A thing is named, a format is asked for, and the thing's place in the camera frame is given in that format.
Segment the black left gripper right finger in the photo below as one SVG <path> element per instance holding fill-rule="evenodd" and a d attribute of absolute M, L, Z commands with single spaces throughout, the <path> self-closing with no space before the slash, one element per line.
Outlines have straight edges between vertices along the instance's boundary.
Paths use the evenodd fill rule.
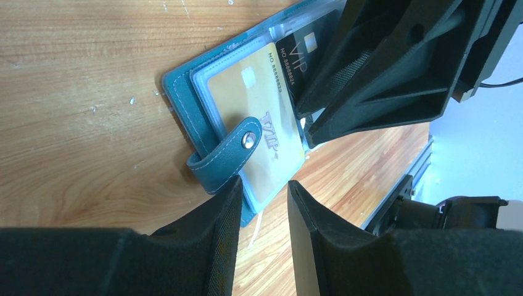
<path fill-rule="evenodd" d="M 299 295 L 521 295 L 522 233 L 394 230 L 375 236 L 287 187 Z"/>

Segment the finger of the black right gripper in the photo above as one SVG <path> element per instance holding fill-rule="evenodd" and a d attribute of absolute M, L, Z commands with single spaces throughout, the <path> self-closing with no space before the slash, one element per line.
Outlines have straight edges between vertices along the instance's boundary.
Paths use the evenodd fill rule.
<path fill-rule="evenodd" d="M 410 1 L 347 1 L 319 67 L 295 103 L 295 116 L 307 117 L 348 97 L 344 87 L 370 59 L 404 16 Z"/>

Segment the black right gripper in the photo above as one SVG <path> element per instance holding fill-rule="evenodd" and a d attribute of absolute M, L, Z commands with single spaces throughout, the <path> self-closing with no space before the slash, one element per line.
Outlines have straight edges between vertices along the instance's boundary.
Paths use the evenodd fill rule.
<path fill-rule="evenodd" d="M 452 98 L 461 103 L 486 83 L 517 28 L 522 1 L 410 1 L 394 31 L 307 129 L 311 147 L 360 131 L 440 117 Z"/>

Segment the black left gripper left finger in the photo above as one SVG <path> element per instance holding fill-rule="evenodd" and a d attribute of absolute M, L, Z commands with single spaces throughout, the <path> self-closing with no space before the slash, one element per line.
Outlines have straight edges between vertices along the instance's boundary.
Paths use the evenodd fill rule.
<path fill-rule="evenodd" d="M 2 228 L 2 295 L 231 295 L 243 186 L 182 218 L 130 228 Z"/>

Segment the black VIP card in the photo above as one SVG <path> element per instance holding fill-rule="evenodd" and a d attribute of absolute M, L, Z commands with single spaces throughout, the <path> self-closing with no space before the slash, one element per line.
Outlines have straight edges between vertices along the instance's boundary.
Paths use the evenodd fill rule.
<path fill-rule="evenodd" d="M 280 64 L 293 101 L 304 92 L 339 22 L 341 11 L 305 15 L 291 23 L 292 32 L 276 42 Z"/>

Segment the blue leather card holder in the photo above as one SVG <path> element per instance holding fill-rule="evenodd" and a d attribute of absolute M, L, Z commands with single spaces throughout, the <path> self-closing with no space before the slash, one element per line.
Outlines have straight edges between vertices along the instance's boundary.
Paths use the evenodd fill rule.
<path fill-rule="evenodd" d="M 302 1 L 166 73 L 163 88 L 195 148 L 187 166 L 210 195 L 239 176 L 240 226 L 264 211 L 310 150 L 276 42 L 305 15 L 343 1 Z"/>

